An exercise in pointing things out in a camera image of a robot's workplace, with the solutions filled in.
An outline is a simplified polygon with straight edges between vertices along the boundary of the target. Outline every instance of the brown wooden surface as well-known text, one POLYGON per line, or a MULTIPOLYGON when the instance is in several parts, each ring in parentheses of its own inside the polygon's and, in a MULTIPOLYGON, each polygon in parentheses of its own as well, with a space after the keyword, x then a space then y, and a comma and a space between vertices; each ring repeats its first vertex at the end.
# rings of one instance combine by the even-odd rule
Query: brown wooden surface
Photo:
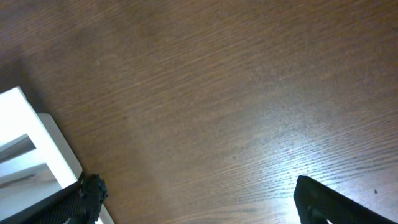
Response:
POLYGON ((106 180, 116 223, 299 223, 300 174, 398 222, 397 12, 3 1, 0 63, 106 180))

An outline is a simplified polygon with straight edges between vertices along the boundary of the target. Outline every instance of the white object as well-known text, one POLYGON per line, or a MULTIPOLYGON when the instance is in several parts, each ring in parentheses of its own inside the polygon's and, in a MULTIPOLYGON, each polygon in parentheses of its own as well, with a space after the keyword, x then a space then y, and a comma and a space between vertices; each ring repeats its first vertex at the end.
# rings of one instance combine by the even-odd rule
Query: white object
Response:
MULTIPOLYGON (((25 135, 30 138, 36 149, 0 163, 0 184, 4 181, 8 181, 9 184, 11 177, 18 179, 24 172, 29 172, 30 169, 38 166, 44 167, 44 170, 40 170, 38 178, 45 182, 35 182, 34 188, 37 188, 37 192, 39 192, 37 194, 27 194, 21 191, 19 197, 24 197, 25 201, 29 201, 26 200, 26 197, 33 196, 29 203, 19 203, 20 206, 16 208, 16 211, 25 209, 30 206, 30 203, 38 202, 44 193, 53 194, 59 189, 68 187, 78 180, 82 172, 80 163, 52 117, 49 114, 37 114, 26 101, 21 89, 13 88, 0 94, 0 147, 25 135), (53 177, 46 174, 45 165, 53 177)), ((29 190, 32 190, 33 187, 29 185, 32 184, 31 182, 28 182, 25 187, 20 185, 17 187, 20 189, 28 187, 29 190)), ((0 191, 0 204, 4 204, 2 200, 7 198, 5 194, 0 191)), ((3 213, 2 215, 0 207, 0 220, 6 218, 4 216, 8 217, 9 214, 3 213)), ((114 223, 104 205, 101 207, 99 220, 96 223, 114 223)))

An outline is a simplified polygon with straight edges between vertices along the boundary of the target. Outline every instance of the wooden table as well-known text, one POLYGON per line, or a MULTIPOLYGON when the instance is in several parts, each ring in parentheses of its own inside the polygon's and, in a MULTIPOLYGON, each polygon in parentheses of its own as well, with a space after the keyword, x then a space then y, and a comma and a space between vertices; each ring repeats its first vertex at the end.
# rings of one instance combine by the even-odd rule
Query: wooden table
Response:
POLYGON ((3 2, 116 223, 299 223, 300 174, 398 221, 397 1, 3 2))

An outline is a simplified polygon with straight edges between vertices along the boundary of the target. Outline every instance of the black plastic piece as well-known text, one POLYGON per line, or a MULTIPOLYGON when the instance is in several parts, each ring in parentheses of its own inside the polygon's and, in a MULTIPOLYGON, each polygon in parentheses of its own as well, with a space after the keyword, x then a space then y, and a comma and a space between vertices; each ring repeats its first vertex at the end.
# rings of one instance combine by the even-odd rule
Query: black plastic piece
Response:
POLYGON ((307 176, 298 177, 294 201, 302 224, 395 223, 307 176))

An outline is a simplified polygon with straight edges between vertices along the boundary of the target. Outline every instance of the black object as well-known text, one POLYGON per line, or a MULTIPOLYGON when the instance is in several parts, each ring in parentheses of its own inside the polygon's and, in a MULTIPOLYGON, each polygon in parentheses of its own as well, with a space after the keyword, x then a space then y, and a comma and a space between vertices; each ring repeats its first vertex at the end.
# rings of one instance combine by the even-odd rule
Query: black object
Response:
POLYGON ((3 220, 0 224, 94 224, 108 196, 99 175, 90 175, 3 220))
POLYGON ((394 223, 307 176, 298 177, 294 201, 302 224, 394 223))

